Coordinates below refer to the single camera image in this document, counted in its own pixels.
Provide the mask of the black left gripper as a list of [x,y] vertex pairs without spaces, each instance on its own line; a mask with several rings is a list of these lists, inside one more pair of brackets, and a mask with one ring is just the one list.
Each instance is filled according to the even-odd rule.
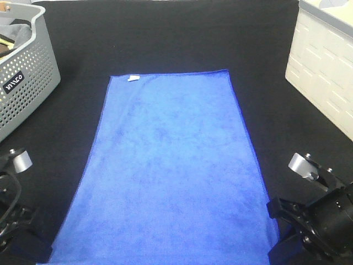
[[35,263],[47,263],[49,243],[37,237],[35,220],[39,208],[20,204],[9,190],[1,190],[1,248],[5,253]]

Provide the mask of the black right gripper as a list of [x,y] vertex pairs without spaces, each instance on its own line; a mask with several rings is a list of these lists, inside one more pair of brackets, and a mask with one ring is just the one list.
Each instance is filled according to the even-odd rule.
[[269,251],[270,264],[286,264],[307,254],[318,260],[352,261],[352,184],[310,205],[276,197],[266,207],[271,219],[290,225],[287,234]]

